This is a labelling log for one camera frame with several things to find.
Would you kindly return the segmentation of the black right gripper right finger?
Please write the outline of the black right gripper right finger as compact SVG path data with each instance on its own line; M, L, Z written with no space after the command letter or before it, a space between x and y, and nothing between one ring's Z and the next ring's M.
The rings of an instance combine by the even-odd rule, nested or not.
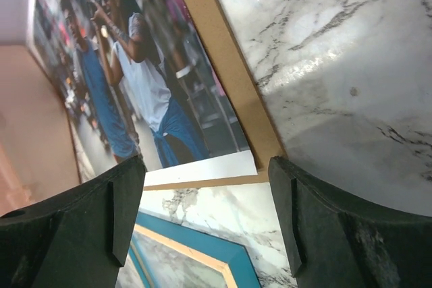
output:
M299 287L430 287L431 218L345 192L281 156L269 184Z

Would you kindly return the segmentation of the blue wooden picture frame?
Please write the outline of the blue wooden picture frame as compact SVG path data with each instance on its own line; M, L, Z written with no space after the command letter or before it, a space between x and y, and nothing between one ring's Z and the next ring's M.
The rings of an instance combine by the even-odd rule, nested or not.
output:
M246 248L139 212L130 269L141 287L260 287Z

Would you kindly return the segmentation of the photo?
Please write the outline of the photo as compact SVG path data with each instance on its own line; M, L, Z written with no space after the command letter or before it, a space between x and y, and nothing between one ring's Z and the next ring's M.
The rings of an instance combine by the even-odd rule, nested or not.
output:
M139 156L147 190L267 183L281 152L227 26L216 64L184 0L31 0L29 45L71 124L78 179Z

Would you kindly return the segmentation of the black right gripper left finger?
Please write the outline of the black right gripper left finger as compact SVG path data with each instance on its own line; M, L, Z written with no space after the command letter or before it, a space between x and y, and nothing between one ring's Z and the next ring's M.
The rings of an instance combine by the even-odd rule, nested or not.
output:
M134 156L1 217L2 287L114 287L126 263L146 167Z

